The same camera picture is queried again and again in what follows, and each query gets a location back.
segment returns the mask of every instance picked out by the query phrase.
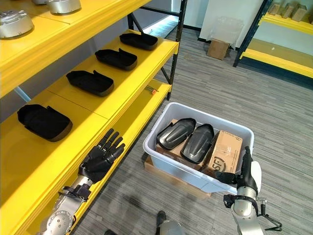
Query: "person's foot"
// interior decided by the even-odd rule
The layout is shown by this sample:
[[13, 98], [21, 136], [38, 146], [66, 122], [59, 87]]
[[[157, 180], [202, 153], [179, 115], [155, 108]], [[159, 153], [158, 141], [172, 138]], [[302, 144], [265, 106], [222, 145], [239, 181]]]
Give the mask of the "person's foot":
[[159, 211], [156, 216], [156, 226], [160, 226], [166, 220], [166, 213]]
[[104, 235], [117, 235], [115, 232], [113, 232], [112, 230], [106, 230], [106, 232], [104, 233]]

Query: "robotic arm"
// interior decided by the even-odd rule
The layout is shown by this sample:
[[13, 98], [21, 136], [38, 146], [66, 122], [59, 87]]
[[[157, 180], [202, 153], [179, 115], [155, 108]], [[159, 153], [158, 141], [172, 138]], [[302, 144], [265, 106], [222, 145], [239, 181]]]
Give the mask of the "robotic arm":
[[[257, 197], [261, 189], [261, 167], [258, 162], [253, 161], [249, 147], [245, 149], [240, 175], [215, 172], [216, 178], [222, 183], [237, 184], [237, 195], [224, 195], [224, 204], [231, 208], [239, 235], [263, 235], [264, 232], [257, 220], [260, 216], [275, 225], [265, 231], [282, 231], [282, 224], [265, 213], [266, 199]], [[256, 201], [261, 201], [260, 214]]]
[[108, 173], [115, 159], [124, 151], [123, 138], [110, 129], [88, 153], [79, 166], [78, 176], [71, 186], [65, 186], [57, 199], [51, 216], [42, 222], [37, 235], [64, 235], [75, 223], [75, 213], [88, 200], [91, 185], [101, 181]]

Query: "white plastic bin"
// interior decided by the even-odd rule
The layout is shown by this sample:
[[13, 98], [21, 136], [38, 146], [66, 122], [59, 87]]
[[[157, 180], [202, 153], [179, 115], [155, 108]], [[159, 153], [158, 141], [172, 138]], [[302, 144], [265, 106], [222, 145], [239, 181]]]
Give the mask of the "white plastic bin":
[[156, 149], [157, 134], [163, 130], [174, 119], [181, 118], [194, 118], [197, 121], [197, 126], [204, 123], [209, 123], [214, 127], [215, 134], [219, 130], [226, 130], [234, 135], [243, 138], [239, 163], [237, 172], [240, 172], [243, 155], [245, 154], [245, 146], [249, 146], [251, 154], [253, 151], [254, 134], [253, 132], [242, 125], [235, 124], [231, 121], [201, 112], [199, 110], [190, 108], [179, 103], [169, 103], [163, 113], [160, 115], [155, 125], [153, 126], [150, 134], [147, 136], [143, 143], [145, 152], [151, 155], [154, 167], [170, 173], [191, 185], [200, 188], [204, 192], [219, 192], [228, 191], [232, 194], [237, 194], [235, 187], [223, 184], [218, 180], [196, 171], [188, 166], [183, 165], [171, 158], [168, 158], [158, 152]]

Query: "shelving unit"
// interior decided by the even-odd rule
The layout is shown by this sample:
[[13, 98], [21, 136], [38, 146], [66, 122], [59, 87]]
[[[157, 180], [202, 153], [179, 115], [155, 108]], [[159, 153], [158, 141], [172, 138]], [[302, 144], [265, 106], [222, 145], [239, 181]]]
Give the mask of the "shelving unit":
[[290, 48], [252, 39], [242, 56], [313, 77], [313, 56]]
[[[2, 10], [24, 9], [35, 24], [35, 29], [23, 37], [0, 40], [1, 97], [147, 2], [149, 0], [94, 0], [90, 4], [89, 0], [81, 0], [81, 11], [54, 16], [46, 6], [35, 6], [28, 0], [1, 1]], [[186, 0], [183, 0], [179, 29], [183, 25], [186, 4]], [[73, 69], [96, 70], [113, 78], [114, 90], [106, 97], [98, 97], [71, 86], [64, 75], [33, 98], [28, 104], [51, 106], [73, 122], [73, 129], [61, 141], [48, 142], [29, 132], [18, 122], [17, 113], [1, 124], [1, 234], [29, 235], [38, 232], [41, 221], [51, 213], [57, 192], [63, 186], [71, 185], [81, 161], [104, 133], [113, 127], [124, 138], [125, 151], [104, 179], [90, 188], [92, 193], [89, 200], [75, 214], [76, 223], [79, 221], [156, 108], [166, 96], [169, 98], [180, 37], [181, 31], [178, 30], [176, 42], [159, 38], [153, 51], [124, 45], [118, 37], [104, 47], [115, 50], [122, 48], [137, 55], [137, 66], [132, 71], [102, 64], [94, 55]], [[171, 79], [167, 77], [169, 84], [153, 80], [171, 56], [176, 60], [173, 60]], [[150, 93], [145, 89], [147, 85], [157, 92]]]
[[14, 40], [0, 40], [0, 98], [69, 51], [150, 0], [80, 0], [82, 9], [55, 16], [31, 0], [1, 0], [0, 9], [24, 9], [34, 30]]
[[287, 27], [303, 33], [313, 35], [313, 24], [309, 22], [309, 15], [305, 15], [302, 21], [293, 21], [291, 18], [282, 18], [281, 15], [270, 15], [268, 12], [261, 18], [259, 24], [268, 22], [282, 27]]
[[247, 57], [313, 78], [312, 55], [253, 38], [257, 28], [262, 22], [276, 24], [278, 26], [313, 35], [313, 24], [309, 23], [308, 15], [306, 15], [300, 22], [293, 21], [291, 18], [284, 19], [281, 15], [270, 15], [267, 13], [267, 10], [271, 2], [272, 0], [263, 1], [259, 12], [239, 48], [233, 66], [236, 67], [240, 59]]

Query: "clear plastic bag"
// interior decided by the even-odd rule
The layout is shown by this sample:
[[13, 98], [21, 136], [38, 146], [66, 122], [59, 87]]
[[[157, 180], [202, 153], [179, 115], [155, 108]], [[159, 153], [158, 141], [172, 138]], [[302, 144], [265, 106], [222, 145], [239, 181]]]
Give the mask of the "clear plastic bag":
[[242, 20], [226, 16], [218, 17], [211, 30], [208, 40], [216, 39], [229, 43], [233, 48], [244, 26]]

